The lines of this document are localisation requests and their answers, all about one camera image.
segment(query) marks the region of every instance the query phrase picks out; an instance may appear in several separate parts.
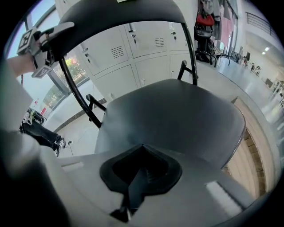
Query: gray floor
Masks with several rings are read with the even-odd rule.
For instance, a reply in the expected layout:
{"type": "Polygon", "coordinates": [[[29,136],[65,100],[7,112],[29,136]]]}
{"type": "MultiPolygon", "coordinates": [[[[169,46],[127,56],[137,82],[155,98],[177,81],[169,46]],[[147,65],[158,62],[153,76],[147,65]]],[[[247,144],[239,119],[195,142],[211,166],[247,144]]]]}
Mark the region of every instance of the gray floor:
{"type": "MultiPolygon", "coordinates": [[[[229,102],[236,97],[240,97],[244,101],[256,116],[267,136],[276,165],[276,176],[279,176],[279,149],[282,149],[283,142],[281,142],[281,133],[277,128],[283,122],[283,116],[279,115],[279,111],[274,111],[277,105],[273,105],[271,102],[272,93],[256,75],[232,61],[230,67],[228,67],[226,60],[222,61],[216,69],[209,64],[198,62],[198,86],[229,102]]],[[[192,82],[192,78],[189,78],[189,76],[184,76],[182,80],[192,82]]],[[[103,112],[101,110],[95,109],[95,114],[100,120],[102,119],[103,112]]],[[[98,131],[95,125],[89,122],[86,115],[79,117],[59,131],[59,134],[67,140],[73,141],[71,147],[62,150],[59,157],[94,153],[98,131]]]]}

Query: person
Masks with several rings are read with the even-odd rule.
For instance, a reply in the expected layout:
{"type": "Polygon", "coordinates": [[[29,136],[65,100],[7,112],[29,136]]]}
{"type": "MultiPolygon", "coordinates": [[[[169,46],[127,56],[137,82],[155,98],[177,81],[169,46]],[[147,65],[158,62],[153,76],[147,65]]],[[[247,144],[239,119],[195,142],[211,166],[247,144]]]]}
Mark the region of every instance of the person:
{"type": "MultiPolygon", "coordinates": [[[[16,77],[36,70],[33,63],[33,56],[30,53],[9,58],[7,59],[7,63],[14,71],[16,77]]],[[[65,139],[59,134],[42,126],[33,116],[31,116],[29,111],[27,111],[24,116],[20,131],[35,138],[40,145],[52,148],[56,157],[59,156],[61,148],[66,148],[65,139]]]]}

